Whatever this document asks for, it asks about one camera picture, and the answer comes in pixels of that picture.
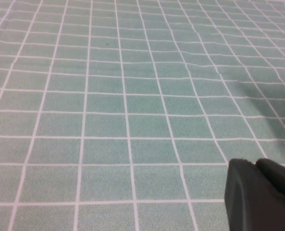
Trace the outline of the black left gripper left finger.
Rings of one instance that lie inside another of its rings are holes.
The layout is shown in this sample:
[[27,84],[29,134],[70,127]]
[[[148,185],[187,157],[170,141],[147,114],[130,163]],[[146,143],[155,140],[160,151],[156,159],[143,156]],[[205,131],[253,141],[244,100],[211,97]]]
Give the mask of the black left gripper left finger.
[[255,163],[229,161],[224,201],[231,231],[285,231],[285,197]]

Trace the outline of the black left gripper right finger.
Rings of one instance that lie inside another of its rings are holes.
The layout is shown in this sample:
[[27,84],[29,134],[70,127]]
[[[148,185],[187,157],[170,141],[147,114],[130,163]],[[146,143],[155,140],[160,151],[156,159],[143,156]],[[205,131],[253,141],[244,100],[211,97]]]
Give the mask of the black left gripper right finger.
[[285,197],[285,166],[270,159],[259,159],[255,163],[271,185]]

